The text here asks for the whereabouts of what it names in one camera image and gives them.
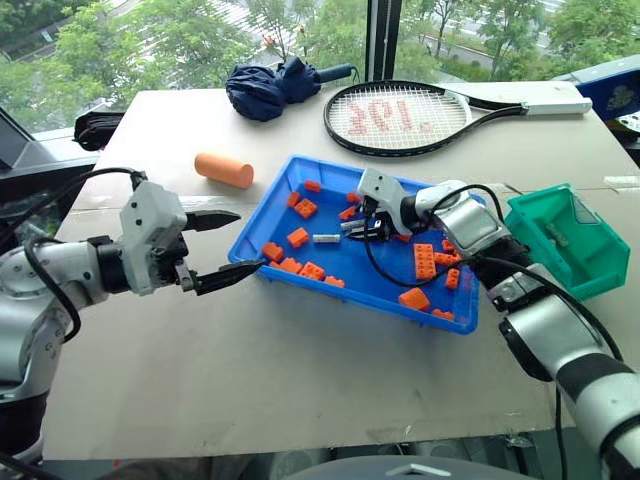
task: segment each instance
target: tennis racket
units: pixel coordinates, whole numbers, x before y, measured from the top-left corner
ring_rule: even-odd
[[[473,120],[470,106],[490,112]],[[589,98],[503,103],[424,83],[384,80],[338,92],[324,108],[324,125],[331,138],[353,152],[405,157],[437,150],[496,118],[590,109]]]

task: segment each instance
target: green plastic container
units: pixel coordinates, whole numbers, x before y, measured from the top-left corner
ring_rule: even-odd
[[[508,200],[505,223],[579,300],[624,285],[629,246],[567,183]]]

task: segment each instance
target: umbrella handle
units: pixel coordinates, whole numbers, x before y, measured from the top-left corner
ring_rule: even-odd
[[[338,80],[339,78],[350,77],[352,69],[353,66],[350,63],[344,63],[342,65],[336,65],[335,67],[316,70],[315,80],[318,83],[326,83],[332,80]]]

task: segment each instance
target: orange foam cylinder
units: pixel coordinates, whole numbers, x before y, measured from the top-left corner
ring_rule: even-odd
[[[203,177],[239,188],[249,188],[253,183],[253,167],[233,158],[215,153],[199,153],[195,161],[196,172]]]

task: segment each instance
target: window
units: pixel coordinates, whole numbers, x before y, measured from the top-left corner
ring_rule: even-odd
[[[367,0],[0,0],[0,105],[30,132],[299,55],[364,71]]]
[[[394,77],[549,80],[640,52],[638,0],[403,0]]]

